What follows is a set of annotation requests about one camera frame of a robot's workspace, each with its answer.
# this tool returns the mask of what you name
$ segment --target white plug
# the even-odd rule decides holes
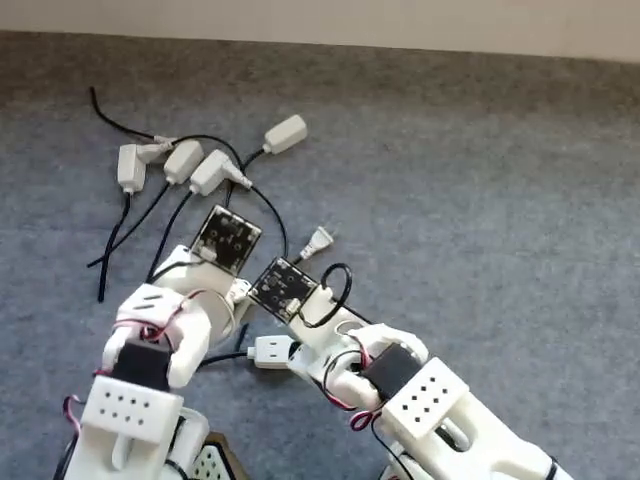
[[[247,349],[247,358],[253,360],[258,368],[286,370],[292,343],[293,338],[288,335],[258,337],[255,346]]]
[[[122,145],[118,152],[118,183],[126,193],[142,190],[146,166],[138,158],[138,145]]]
[[[327,232],[325,228],[317,227],[316,231],[313,232],[313,235],[311,235],[309,243],[307,243],[307,245],[300,252],[300,258],[302,258],[303,260],[311,258],[319,251],[333,245],[333,241],[333,237],[329,232]]]
[[[191,175],[193,193],[207,196],[222,183],[232,180],[245,188],[251,188],[251,181],[236,167],[222,150],[214,150]]]
[[[307,124],[300,115],[293,115],[264,134],[263,149],[267,153],[284,152],[307,138]]]
[[[164,164],[164,174],[171,185],[184,183],[204,158],[197,140],[180,142]]]

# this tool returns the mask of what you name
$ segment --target black circuit board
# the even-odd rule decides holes
[[[318,282],[284,258],[276,258],[253,284],[249,297],[288,324],[296,312],[287,312],[287,305],[295,299],[304,305],[317,286]]]
[[[256,246],[262,230],[244,218],[216,205],[191,245],[191,251],[233,276],[237,276]]]

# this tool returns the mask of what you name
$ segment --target floor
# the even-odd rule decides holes
[[[416,333],[515,432],[576,480],[640,478],[640,66],[474,54],[0,33],[0,470],[50,478],[117,306],[141,282],[166,198],[112,259],[107,300],[85,263],[120,211],[126,143],[92,113],[166,135],[215,133],[248,154],[298,112],[304,144],[254,164],[292,249],[317,224],[353,268],[351,304]],[[139,212],[160,171],[134,201]],[[220,196],[194,201],[189,242]],[[233,208],[278,255],[269,212]],[[255,334],[280,332],[254,310]],[[243,360],[186,403],[252,478],[373,480],[384,451],[317,391]]]

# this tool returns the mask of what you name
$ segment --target cable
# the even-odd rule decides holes
[[[138,220],[136,220],[136,223],[134,223],[129,228],[127,233],[125,233],[122,237],[120,237],[120,239],[118,239],[117,242],[113,244],[109,253],[113,253],[114,250],[116,250],[120,245],[122,245],[125,242],[125,240],[129,238],[133,232],[136,231],[136,229],[140,226],[140,224],[149,216],[149,214],[151,213],[151,210],[153,210],[158,205],[158,203],[160,202],[160,199],[165,195],[165,193],[167,193],[170,186],[171,186],[170,183],[168,182],[165,183],[165,185],[162,187],[162,189],[158,192],[156,197],[153,199],[153,201],[149,204],[147,209],[144,211],[144,213],[140,216]],[[104,259],[105,259],[105,255],[102,255],[100,258],[96,258],[95,260],[87,264],[87,268],[94,267],[95,265],[101,263]]]
[[[113,128],[115,128],[116,130],[120,130],[121,132],[128,133],[130,135],[138,135],[139,137],[147,138],[149,140],[154,140],[154,136],[151,135],[150,133],[145,133],[145,132],[141,132],[140,130],[134,130],[133,128],[125,127],[124,125],[107,117],[100,109],[100,105],[98,104],[98,96],[96,95],[96,89],[94,87],[89,87],[89,95],[91,96],[91,106],[93,106],[93,111],[105,123],[108,123]]]
[[[320,320],[318,320],[316,323],[307,322],[302,312],[298,311],[298,316],[300,316],[300,319],[302,320],[302,323],[304,324],[305,327],[318,328],[323,325],[326,325],[326,323],[329,320],[331,320],[334,317],[334,315],[338,313],[338,310],[340,310],[347,302],[347,299],[351,294],[353,274],[351,273],[351,268],[349,268],[349,265],[347,265],[346,263],[334,263],[333,265],[330,265],[329,268],[327,268],[322,274],[322,277],[320,278],[320,285],[322,286],[323,289],[327,288],[327,279],[329,278],[329,275],[331,275],[335,270],[342,270],[345,275],[344,288],[342,289],[342,294],[340,295],[340,298],[338,298],[338,301],[333,306],[331,311],[327,313],[324,317],[322,317]]]
[[[287,227],[285,227],[284,221],[282,220],[280,213],[278,212],[276,207],[273,205],[273,203],[271,203],[271,201],[269,201],[269,199],[264,195],[264,193],[262,193],[258,189],[258,187],[253,185],[251,187],[251,190],[253,190],[256,193],[256,195],[258,195],[264,201],[264,203],[267,204],[267,206],[273,212],[273,216],[276,217],[276,221],[278,222],[278,226],[280,227],[280,233],[282,233],[282,257],[287,258],[289,256],[289,236],[287,235]]]
[[[336,364],[338,363],[338,360],[340,360],[340,358],[342,358],[345,355],[348,355],[350,353],[358,353],[359,354],[360,350],[346,350],[346,351],[336,355],[335,357],[333,357],[333,360],[331,360],[331,362],[327,365],[327,368],[324,371],[324,376],[322,377],[322,385],[320,386],[320,390],[322,391],[324,396],[327,397],[327,400],[329,400],[332,404],[334,404],[335,406],[337,406],[337,407],[339,407],[342,410],[345,410],[347,412],[351,412],[351,411],[355,410],[356,407],[352,407],[351,405],[347,405],[342,400],[340,400],[338,397],[336,397],[331,392],[329,392],[327,390],[327,380],[329,379],[329,373],[336,367]]]
[[[238,338],[236,339],[236,343],[233,344],[233,351],[239,352],[240,347],[242,346],[242,342],[244,341],[244,337],[247,336],[247,330],[249,330],[249,324],[245,323],[238,332]]]
[[[402,463],[402,460],[400,460],[400,457],[398,457],[395,453],[393,453],[393,450],[391,450],[391,447],[389,447],[386,443],[384,443],[382,438],[380,438],[380,435],[378,435],[378,432],[376,432],[375,425],[376,425],[376,422],[378,421],[379,418],[380,418],[380,415],[378,415],[373,420],[371,420],[371,433],[373,433],[373,436],[378,441],[378,443],[380,443],[380,445],[382,445],[384,447],[384,449],[387,452],[389,452],[389,454],[394,458],[394,460],[398,463],[398,465],[400,465],[400,467],[402,467],[402,470],[404,470],[404,473],[407,475],[407,478],[409,480],[414,480],[413,475],[411,475],[411,472],[405,466],[405,464]]]
[[[264,151],[264,148],[260,148],[260,150],[256,150],[255,152],[253,152],[251,155],[247,157],[247,159],[244,162],[241,162],[241,164],[239,165],[240,171],[242,173],[246,173],[247,168],[249,168],[249,165],[251,165],[257,158],[261,157],[264,153],[266,153]],[[227,194],[224,199],[225,208],[229,208],[229,204],[231,203],[231,195],[233,195],[233,191],[235,190],[235,188],[236,188],[235,182],[229,181],[227,183]]]
[[[120,227],[124,223],[127,215],[129,215],[129,210],[131,209],[131,193],[125,192],[124,194],[124,208],[122,209],[122,215],[120,216],[120,220],[116,222],[111,230],[111,235],[109,235],[109,240],[107,240],[107,245],[104,248],[104,260],[102,261],[102,268],[100,269],[100,282],[98,284],[98,302],[104,302],[104,292],[107,288],[107,271],[109,269],[109,257],[111,256],[111,249],[113,248],[113,242],[116,240],[116,236],[120,231]]]
[[[205,358],[204,360],[202,360],[202,362],[200,362],[200,365],[198,365],[198,368],[196,369],[196,371],[199,371],[208,365],[211,365],[216,362],[220,362],[222,360],[228,360],[231,358],[240,358],[240,357],[246,357],[246,356],[247,356],[247,352],[231,352],[231,353],[225,353],[223,355],[214,355],[212,357]]]
[[[158,280],[160,280],[160,278],[164,277],[167,273],[169,273],[174,268],[178,268],[178,267],[197,267],[198,265],[203,265],[204,263],[206,263],[205,260],[200,260],[200,261],[197,261],[197,262],[175,262],[175,263],[172,263],[171,265],[169,265],[167,267],[164,267],[158,273],[153,275],[153,277],[151,277],[151,279],[149,280],[148,283],[151,283],[151,284],[156,283]]]
[[[78,443],[78,435],[74,435],[64,448],[64,452],[62,452],[60,460],[58,460],[58,465],[56,465],[52,480],[64,480],[64,476],[69,468],[69,463],[71,462],[71,457],[73,456],[73,451],[76,448],[76,443]]]
[[[193,195],[193,192],[189,190],[187,194],[182,198],[182,200],[174,210],[173,214],[171,215],[171,218],[169,219],[169,223],[167,223],[167,226],[165,227],[164,232],[162,233],[162,239],[160,240],[160,245],[158,245],[156,254],[153,257],[153,261],[151,262],[151,266],[149,267],[149,271],[147,272],[147,277],[145,280],[146,283],[151,282],[151,279],[153,278],[153,274],[156,270],[156,267],[158,266],[158,262],[160,261],[160,257],[162,256],[162,251],[164,250],[164,246],[166,245],[167,239],[169,238],[169,233],[171,233],[171,228],[173,228],[173,224],[175,223],[176,218],[178,218],[178,215],[180,214],[184,206],[187,204],[189,199],[192,197],[192,195]]]

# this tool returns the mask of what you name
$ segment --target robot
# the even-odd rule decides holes
[[[64,480],[233,479],[209,424],[176,391],[252,304],[287,325],[287,367],[344,410],[354,430],[379,423],[395,440],[383,480],[571,480],[514,434],[415,335],[372,324],[345,301],[350,272],[320,282],[284,258],[251,285],[239,277],[261,230],[220,206],[118,309]],[[339,297],[327,286],[347,276]],[[262,353],[270,356],[269,345]]]

